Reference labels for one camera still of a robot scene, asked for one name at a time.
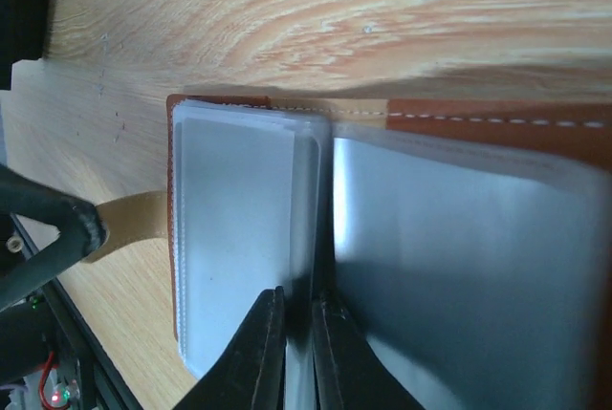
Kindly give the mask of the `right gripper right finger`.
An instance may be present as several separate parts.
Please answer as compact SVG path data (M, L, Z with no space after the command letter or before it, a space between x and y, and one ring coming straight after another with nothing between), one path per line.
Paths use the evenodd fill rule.
M335 292L312 305L317 396L322 409L421 409L379 361Z

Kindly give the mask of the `grey card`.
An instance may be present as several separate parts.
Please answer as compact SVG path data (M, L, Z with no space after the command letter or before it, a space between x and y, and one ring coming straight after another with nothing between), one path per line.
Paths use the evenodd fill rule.
M336 139L339 291L427 409L584 409L610 200L557 157Z

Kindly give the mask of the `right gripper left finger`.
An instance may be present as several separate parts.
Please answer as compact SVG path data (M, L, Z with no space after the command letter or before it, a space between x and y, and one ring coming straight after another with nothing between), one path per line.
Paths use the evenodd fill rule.
M283 289L262 291L211 369L177 409L282 409L286 363Z

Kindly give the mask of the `brown leather card holder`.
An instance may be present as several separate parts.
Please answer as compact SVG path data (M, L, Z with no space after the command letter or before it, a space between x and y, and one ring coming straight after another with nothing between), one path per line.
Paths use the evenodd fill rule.
M607 409L611 108L167 100L182 409Z

